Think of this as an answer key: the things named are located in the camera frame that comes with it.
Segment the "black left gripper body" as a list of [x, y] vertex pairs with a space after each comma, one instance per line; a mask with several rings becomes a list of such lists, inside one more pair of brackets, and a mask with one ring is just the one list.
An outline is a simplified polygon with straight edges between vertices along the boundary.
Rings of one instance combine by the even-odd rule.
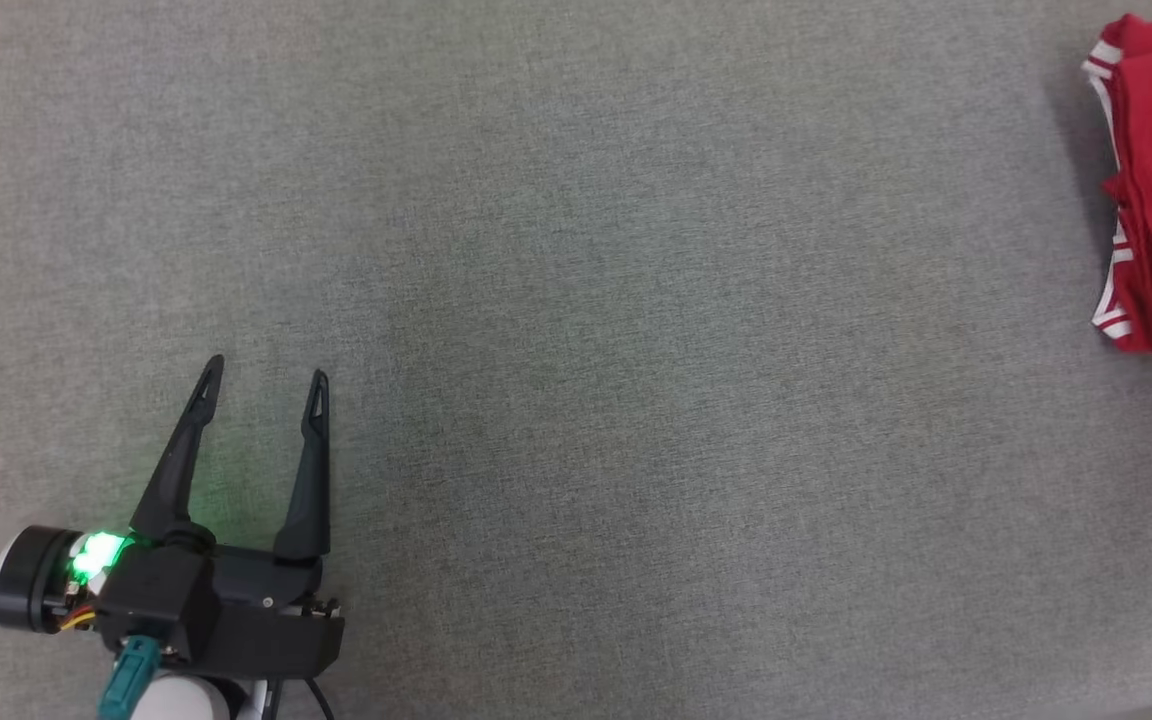
[[212, 588], [220, 614], [184, 670], [219, 679], [317, 679], [342, 647], [338, 600], [320, 600], [324, 558], [283, 561], [273, 552], [220, 548]]

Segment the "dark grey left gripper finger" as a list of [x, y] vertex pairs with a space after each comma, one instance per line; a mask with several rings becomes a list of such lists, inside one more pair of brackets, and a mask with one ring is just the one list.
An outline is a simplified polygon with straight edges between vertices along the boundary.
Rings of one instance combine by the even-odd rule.
[[172, 530], [191, 523], [189, 497], [200, 439], [217, 411], [223, 366], [221, 355], [207, 361], [157, 461], [154, 473], [143, 488], [129, 523], [132, 537], [141, 541], [166, 541]]
[[280, 561], [314, 561], [329, 553], [329, 379], [316, 370], [301, 420], [303, 447], [283, 526]]

